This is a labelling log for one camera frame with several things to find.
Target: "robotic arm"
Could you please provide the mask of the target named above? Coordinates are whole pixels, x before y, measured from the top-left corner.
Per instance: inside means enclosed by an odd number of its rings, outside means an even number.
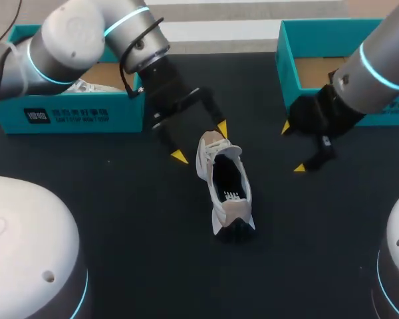
[[[107,44],[120,61],[123,80],[123,69],[142,79],[150,127],[172,155],[186,161],[165,128],[166,120],[196,102],[202,102],[217,129],[224,118],[211,90],[187,87],[168,60],[170,44],[158,26],[161,21],[143,0],[69,0],[33,37],[14,45],[0,43],[0,100],[64,92],[98,62]],[[139,94],[125,85],[129,98]]]
[[[313,98],[299,98],[289,123],[306,134],[337,138],[399,95],[399,6]],[[399,200],[376,257],[372,305],[379,319],[399,319]]]
[[[289,121],[304,133],[336,138],[398,95],[399,6],[335,71],[316,99],[299,99],[291,106]]]

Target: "shoe insole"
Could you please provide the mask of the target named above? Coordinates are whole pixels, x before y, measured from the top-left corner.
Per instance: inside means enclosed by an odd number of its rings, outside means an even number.
[[[241,183],[241,172],[225,155],[217,155],[214,159],[213,183],[221,202],[246,198]]]

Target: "teal cardboard box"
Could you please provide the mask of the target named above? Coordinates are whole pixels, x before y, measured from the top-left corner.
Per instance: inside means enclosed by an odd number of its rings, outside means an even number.
[[[39,27],[15,25],[8,41],[34,35]],[[105,67],[97,72],[106,71],[106,76],[113,82],[121,83],[124,89],[118,73],[118,60],[109,48],[106,48],[99,62],[96,66]],[[109,72],[108,66],[112,66],[112,72]],[[104,78],[101,74],[95,74],[95,77],[98,80]],[[140,79],[135,74],[133,89],[140,85]],[[143,113],[144,94],[131,100],[126,91],[65,92],[55,96],[24,96],[0,101],[0,125],[6,134],[141,132]]]
[[[381,21],[282,21],[276,63],[286,109],[288,110],[300,95],[315,95],[326,84],[325,81],[329,80],[328,72],[342,65]],[[393,125],[399,125],[399,97],[381,113],[367,115],[358,123],[358,126]]]

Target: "shoe laces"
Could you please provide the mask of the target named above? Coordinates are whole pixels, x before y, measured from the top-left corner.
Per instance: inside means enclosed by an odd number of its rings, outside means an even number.
[[[81,91],[81,92],[94,92],[96,88],[93,84],[87,83],[86,81],[79,78],[68,90],[71,91]]]
[[[205,147],[205,156],[208,160],[211,160],[217,153],[228,148],[230,145],[232,145],[231,142],[226,139],[213,142]]]

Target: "black table surface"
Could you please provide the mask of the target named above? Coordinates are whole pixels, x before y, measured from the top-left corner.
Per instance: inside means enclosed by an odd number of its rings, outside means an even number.
[[[243,148],[257,236],[225,245],[194,165],[148,134],[6,136],[0,175],[50,189],[76,219],[94,318],[374,318],[370,282],[399,198],[399,128],[356,128],[338,159],[294,173],[312,141],[280,135],[275,55],[173,56]]]

